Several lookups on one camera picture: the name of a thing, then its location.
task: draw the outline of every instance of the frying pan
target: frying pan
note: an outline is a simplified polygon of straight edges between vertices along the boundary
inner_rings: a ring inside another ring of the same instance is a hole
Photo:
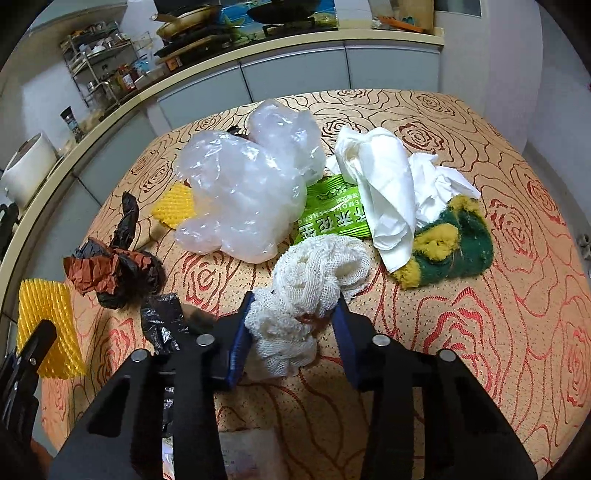
[[[217,20],[221,9],[221,5],[203,5],[179,16],[154,14],[150,18],[154,21],[167,22],[156,31],[156,34],[163,40],[170,41],[175,35],[189,28]]]
[[[246,14],[265,25],[291,23],[306,20],[316,12],[319,4],[320,0],[271,0],[251,8]]]

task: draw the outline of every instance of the spice jar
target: spice jar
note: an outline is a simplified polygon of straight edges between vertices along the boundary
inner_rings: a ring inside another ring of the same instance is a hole
[[[121,86],[126,92],[135,90],[135,81],[139,78],[138,72],[129,65],[122,65],[117,69],[121,77]]]
[[[72,108],[66,108],[62,113],[60,113],[60,116],[64,119],[64,122],[66,122],[68,128],[74,134],[76,142],[82,140],[82,138],[84,137],[84,132],[78,126],[78,122],[76,121],[76,118],[74,118],[74,114],[72,113]]]

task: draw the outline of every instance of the floral tablecloth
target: floral tablecloth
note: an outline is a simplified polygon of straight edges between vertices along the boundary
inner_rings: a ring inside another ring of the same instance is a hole
[[[454,97],[397,90],[344,90],[280,99],[309,108],[332,153],[340,127],[360,132],[384,127],[410,153],[439,155],[482,192],[482,209],[495,247],[492,268],[478,278],[401,291],[375,265],[370,287],[350,304],[378,331],[406,347],[455,350],[497,403],[541,476],[577,433],[591,404],[591,300],[576,247],[558,211],[524,159],[485,120]],[[153,203],[174,182],[172,164],[192,134],[238,124],[255,105],[186,125],[154,140],[102,206],[89,235],[109,241],[121,217],[121,196],[141,207],[136,245],[164,263],[164,291],[215,315],[235,310],[244,293],[270,282],[274,261],[251,265],[220,252],[182,251],[151,216]],[[282,251],[293,239],[287,239]],[[138,306],[101,308],[94,294],[70,285],[87,376],[44,380],[43,425],[60,447],[96,392],[136,348],[149,347]],[[368,431],[371,395],[348,385],[332,328],[319,333],[317,361],[293,378],[252,382],[216,399],[220,429],[275,427],[292,479],[358,478]],[[417,413],[417,475],[421,469]]]

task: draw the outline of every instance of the white gauze cloth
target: white gauze cloth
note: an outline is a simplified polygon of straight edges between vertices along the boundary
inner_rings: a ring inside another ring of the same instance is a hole
[[[290,377],[316,358],[314,326],[299,319],[322,318],[339,301],[362,291],[371,267],[363,242],[320,235],[290,247],[277,261],[270,287],[256,288],[244,324],[254,348],[246,362],[252,380]]]

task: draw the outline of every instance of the wok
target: wok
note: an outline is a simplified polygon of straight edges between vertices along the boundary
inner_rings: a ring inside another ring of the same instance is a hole
[[[265,25],[299,22],[316,12],[319,4],[320,0],[271,0],[251,8],[246,14]]]

